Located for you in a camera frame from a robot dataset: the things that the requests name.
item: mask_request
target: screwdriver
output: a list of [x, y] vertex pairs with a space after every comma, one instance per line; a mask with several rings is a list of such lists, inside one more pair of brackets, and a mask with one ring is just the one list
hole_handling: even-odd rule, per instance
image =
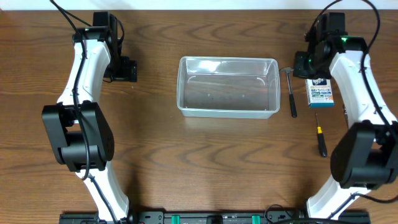
[[326, 149], [326, 144], [325, 144], [325, 138], [323, 137], [322, 129], [321, 126], [319, 126], [319, 120], [318, 120], [318, 115], [317, 112], [315, 112], [315, 119], [317, 120], [317, 131], [318, 131], [318, 149], [319, 149], [319, 154], [322, 157], [328, 157], [328, 150]]

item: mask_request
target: green strip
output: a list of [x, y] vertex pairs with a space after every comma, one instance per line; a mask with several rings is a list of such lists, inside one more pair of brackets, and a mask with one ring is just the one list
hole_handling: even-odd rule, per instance
[[260, 216], [259, 215], [253, 215], [251, 217], [251, 220], [253, 221], [253, 224], [261, 224]]
[[172, 224], [180, 224], [180, 216], [172, 215]]

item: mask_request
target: wood grain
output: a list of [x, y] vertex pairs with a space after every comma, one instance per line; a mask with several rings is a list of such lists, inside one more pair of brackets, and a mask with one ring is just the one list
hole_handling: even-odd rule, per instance
[[[370, 40], [371, 11], [346, 11], [346, 28]], [[315, 118], [304, 80], [292, 79], [298, 118], [291, 118], [281, 75], [280, 111], [266, 120], [184, 118], [176, 105], [181, 57], [274, 58], [292, 66], [318, 11], [114, 11], [126, 30], [123, 54], [138, 61], [137, 83], [104, 83], [101, 109], [115, 137], [113, 159], [133, 207], [173, 210], [264, 210], [302, 207], [330, 175], [317, 152]], [[91, 21], [92, 12], [76, 15]], [[381, 11], [372, 69], [398, 114], [398, 14]], [[41, 120], [62, 93], [73, 63], [72, 28], [55, 11], [0, 15], [0, 223], [57, 223], [62, 212], [96, 211], [82, 182], [57, 164]], [[318, 110], [329, 154], [346, 132], [341, 95]], [[397, 184], [371, 195], [390, 198]], [[359, 199], [373, 223], [398, 220], [398, 204]]]

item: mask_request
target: white plastic bin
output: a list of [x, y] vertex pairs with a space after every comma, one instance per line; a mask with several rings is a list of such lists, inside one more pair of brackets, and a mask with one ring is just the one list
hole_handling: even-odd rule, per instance
[[267, 119], [279, 111], [279, 103], [274, 59], [181, 58], [177, 106], [184, 116]]

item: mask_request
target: black handle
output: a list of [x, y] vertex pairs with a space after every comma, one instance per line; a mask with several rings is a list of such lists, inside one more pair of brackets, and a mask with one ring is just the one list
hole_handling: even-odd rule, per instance
[[328, 150], [326, 149], [325, 138], [323, 134], [318, 134], [318, 149], [322, 157], [328, 157]]
[[293, 94], [289, 94], [289, 101], [290, 101], [290, 112], [292, 112], [292, 117], [296, 118], [297, 111], [296, 111], [296, 104], [294, 103]]

